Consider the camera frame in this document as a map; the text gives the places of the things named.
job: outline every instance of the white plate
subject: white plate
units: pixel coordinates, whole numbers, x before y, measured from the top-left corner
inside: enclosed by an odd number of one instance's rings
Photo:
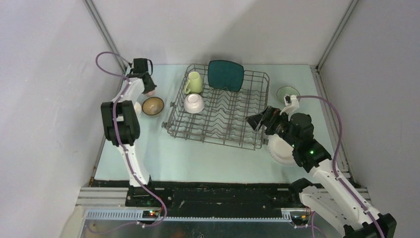
[[[270,156],[282,165],[297,166],[292,155],[293,147],[278,135],[268,136],[267,150]]]

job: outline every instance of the white bowl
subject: white bowl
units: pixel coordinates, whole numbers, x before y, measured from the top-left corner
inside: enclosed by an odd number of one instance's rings
[[[188,94],[184,100],[184,108],[188,113],[196,114],[204,109],[203,98],[196,94]]]
[[[278,135],[268,136],[267,150],[270,156],[282,165],[297,166],[295,159],[293,159],[293,147]]]

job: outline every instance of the tan bowl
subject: tan bowl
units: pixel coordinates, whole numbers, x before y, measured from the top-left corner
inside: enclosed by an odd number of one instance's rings
[[[163,112],[164,106],[165,103],[161,98],[150,97],[143,102],[142,110],[146,115],[156,117]]]

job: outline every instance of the cable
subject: cable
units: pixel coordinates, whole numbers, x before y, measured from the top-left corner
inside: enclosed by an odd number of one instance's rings
[[[316,229],[317,231],[319,231],[321,234],[322,234],[322,236],[324,236],[325,238],[327,238],[327,236],[326,236],[326,234],[319,228],[319,227],[317,227],[317,226],[313,226],[313,225],[307,225],[307,226],[296,226],[295,224],[293,224],[293,222],[291,222],[291,223],[289,223],[291,226],[293,226],[295,229],[300,229],[300,228],[313,228],[313,229]]]
[[[129,170],[130,170],[130,173],[133,175],[133,177],[134,177],[134,179],[137,181],[137,183],[148,193],[148,194],[150,194],[152,197],[154,197],[157,201],[159,201],[160,203],[161,203],[161,205],[162,205],[162,208],[163,208],[163,210],[164,210],[164,214],[163,214],[163,217],[162,217],[162,219],[160,219],[160,220],[156,220],[155,222],[153,222],[152,224],[144,224],[144,223],[141,223],[141,222],[136,222],[136,223],[138,223],[138,224],[142,224],[142,226],[143,226],[143,228],[144,227],[154,227],[154,226],[157,226],[157,225],[159,225],[163,220],[165,220],[165,218],[166,218],[166,215],[167,215],[167,208],[166,208],[166,205],[165,205],[165,203],[162,201],[162,199],[160,198],[160,197],[158,197],[156,194],[154,194],[152,191],[150,191],[144,184],[142,184],[142,182],[140,181],[140,179],[138,178],[138,176],[137,176],[137,174],[134,172],[134,169],[133,169],[133,167],[132,167],[132,165],[131,165],[131,163],[130,163],[130,158],[128,157],[128,149],[124,146],[124,144],[121,142],[121,137],[120,137],[120,135],[119,135],[119,131],[118,131],[118,124],[117,124],[117,115],[116,115],[116,106],[117,106],[117,104],[118,104],[118,102],[119,102],[119,100],[123,97],[123,95],[127,92],[127,90],[128,90],[128,88],[130,87],[130,85],[131,85],[131,80],[130,80],[130,78],[128,78],[127,76],[125,76],[125,75],[120,75],[120,74],[115,74],[115,73],[111,73],[111,72],[109,72],[109,71],[107,71],[107,70],[105,70],[105,69],[103,69],[100,65],[99,65],[99,63],[98,63],[98,58],[101,56],[101,55],[104,55],[104,54],[111,54],[111,55],[115,55],[115,56],[117,56],[117,57],[120,57],[122,60],[124,60],[125,62],[127,62],[128,64],[130,64],[130,62],[128,61],[128,60],[126,60],[126,59],[124,59],[122,56],[120,56],[119,54],[116,54],[116,53],[114,53],[114,52],[109,52],[109,51],[105,51],[105,52],[101,52],[101,53],[99,53],[97,56],[96,56],[96,59],[95,59],[95,63],[96,63],[96,66],[100,69],[100,70],[102,70],[103,72],[105,72],[105,73],[107,73],[107,74],[110,74],[110,75],[113,75],[113,76],[117,76],[117,77],[122,77],[122,78],[124,78],[124,80],[125,81],[127,81],[127,85],[124,87],[124,89],[121,91],[121,94],[119,95],[119,97],[117,97],[116,98],[116,100],[115,100],[115,102],[113,102],[113,105],[112,105],[112,121],[113,121],[113,124],[114,124],[114,129],[115,129],[115,136],[116,136],[116,138],[117,138],[117,141],[118,141],[118,145],[119,146],[121,146],[122,147],[122,149],[123,149],[123,151],[124,151],[124,153],[125,153],[125,159],[126,159],[126,161],[127,161],[127,165],[128,165],[128,168],[129,168]],[[125,223],[125,224],[123,224],[124,226],[126,226],[126,225],[129,225],[129,224],[132,224],[133,222],[128,222],[128,223]]]
[[[312,213],[312,217],[311,217],[311,226],[312,226],[312,238],[315,238],[315,233],[314,233],[314,217],[315,217],[316,212]]]
[[[357,195],[347,186],[347,184],[344,182],[344,180],[342,178],[338,177],[338,166],[337,166],[337,156],[338,156],[338,150],[340,149],[341,146],[341,138],[343,136],[343,125],[341,123],[341,118],[340,118],[340,114],[338,113],[337,109],[334,107],[334,105],[329,102],[328,100],[326,100],[325,98],[322,97],[318,97],[318,96],[298,96],[298,99],[300,98],[315,98],[318,100],[321,100],[325,103],[328,104],[329,107],[331,107],[331,109],[333,109],[333,111],[335,112],[337,119],[338,119],[338,142],[337,142],[337,147],[335,148],[334,151],[334,156],[332,159],[332,166],[333,166],[333,172],[335,175],[335,178],[338,179],[338,181],[340,181],[340,183],[346,188],[346,190],[351,194],[351,196],[359,203],[359,205],[363,208],[363,210],[366,212],[366,214],[370,217],[370,219],[372,220],[373,224],[375,225],[376,229],[379,232],[379,235],[381,236],[381,238],[385,238],[385,235],[381,229],[381,227],[379,226],[378,222],[375,220],[375,217],[373,217],[372,213],[370,211],[368,211],[368,208],[365,206],[365,204],[359,199],[359,197],[357,197]]]

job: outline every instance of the wire dish rack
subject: wire dish rack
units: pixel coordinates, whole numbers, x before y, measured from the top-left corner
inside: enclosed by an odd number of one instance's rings
[[[205,102],[198,114],[184,109],[184,86],[190,72],[198,72],[203,79],[200,94]],[[263,130],[255,132],[246,117],[262,112],[267,107],[269,76],[264,72],[245,70],[244,82],[239,92],[214,89],[207,79],[208,66],[192,64],[187,67],[181,87],[167,122],[162,127],[175,138],[196,140],[244,149],[260,149],[264,143]]]

